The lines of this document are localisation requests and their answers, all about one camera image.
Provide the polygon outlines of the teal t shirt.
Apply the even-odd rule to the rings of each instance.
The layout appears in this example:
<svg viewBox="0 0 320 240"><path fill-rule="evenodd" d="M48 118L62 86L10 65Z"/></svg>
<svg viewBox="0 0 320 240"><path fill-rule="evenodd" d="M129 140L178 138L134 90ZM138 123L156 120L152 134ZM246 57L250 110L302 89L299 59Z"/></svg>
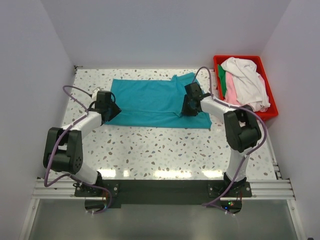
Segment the teal t shirt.
<svg viewBox="0 0 320 240"><path fill-rule="evenodd" d="M111 92L121 112L107 125L127 127L209 129L209 114L183 116L182 107L195 73L174 75L171 80L114 79Z"/></svg>

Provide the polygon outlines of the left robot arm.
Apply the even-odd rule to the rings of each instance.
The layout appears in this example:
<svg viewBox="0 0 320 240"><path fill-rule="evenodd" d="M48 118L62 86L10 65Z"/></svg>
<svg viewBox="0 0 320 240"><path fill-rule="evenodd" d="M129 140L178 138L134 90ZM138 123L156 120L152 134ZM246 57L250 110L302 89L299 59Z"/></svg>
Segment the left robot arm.
<svg viewBox="0 0 320 240"><path fill-rule="evenodd" d="M64 127L50 128L43 156L43 166L46 168L44 186L48 188L58 180L69 177L76 182L76 187L92 196L111 197L110 191L104 187L101 173L84 163L83 138L120 112L115 95L99 90L84 115Z"/></svg>

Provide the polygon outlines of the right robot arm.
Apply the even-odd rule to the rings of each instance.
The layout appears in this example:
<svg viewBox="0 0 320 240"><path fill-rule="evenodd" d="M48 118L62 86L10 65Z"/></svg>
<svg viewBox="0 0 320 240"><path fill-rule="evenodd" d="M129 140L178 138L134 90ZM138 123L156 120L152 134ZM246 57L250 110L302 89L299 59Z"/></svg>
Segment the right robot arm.
<svg viewBox="0 0 320 240"><path fill-rule="evenodd" d="M181 113L195 117L208 113L224 122L225 137L230 147L230 159L223 174L223 187L220 194L233 197L247 180L247 166L252 151L258 146L262 133L257 116L249 105L239 107L219 100L210 93L203 93L196 82L185 87Z"/></svg>

